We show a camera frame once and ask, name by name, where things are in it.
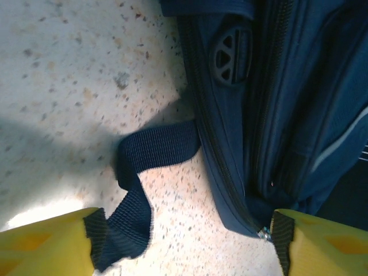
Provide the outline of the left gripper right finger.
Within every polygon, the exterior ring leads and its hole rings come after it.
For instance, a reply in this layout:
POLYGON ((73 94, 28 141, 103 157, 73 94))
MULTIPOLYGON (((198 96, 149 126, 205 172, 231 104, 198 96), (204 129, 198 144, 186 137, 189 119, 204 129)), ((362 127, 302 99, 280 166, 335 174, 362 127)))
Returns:
POLYGON ((283 275, 367 275, 367 232, 277 209, 271 237, 283 275))

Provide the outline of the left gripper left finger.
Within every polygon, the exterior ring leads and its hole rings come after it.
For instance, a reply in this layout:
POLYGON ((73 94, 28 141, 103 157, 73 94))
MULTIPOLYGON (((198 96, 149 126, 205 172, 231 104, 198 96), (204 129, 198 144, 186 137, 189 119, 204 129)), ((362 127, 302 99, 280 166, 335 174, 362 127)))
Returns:
POLYGON ((1 275, 93 275, 105 212, 86 208, 1 232, 1 275))

